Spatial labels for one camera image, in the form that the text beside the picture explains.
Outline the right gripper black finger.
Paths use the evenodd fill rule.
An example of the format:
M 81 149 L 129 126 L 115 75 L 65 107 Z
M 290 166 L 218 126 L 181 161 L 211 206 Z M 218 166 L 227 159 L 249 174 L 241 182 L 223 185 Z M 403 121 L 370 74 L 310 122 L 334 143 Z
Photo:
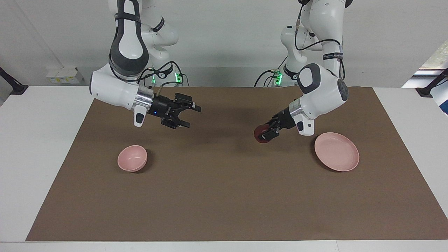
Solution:
M 186 127 L 186 128 L 190 128 L 190 123 L 187 121 L 182 121 L 180 120 L 178 117 L 173 117 L 173 116 L 164 116 L 161 118 L 161 124 L 172 128 L 172 129 L 176 129 L 178 127 Z
M 194 110 L 199 113 L 202 111 L 202 108 L 193 101 L 193 98 L 185 94 L 175 93 L 174 102 L 183 110 Z

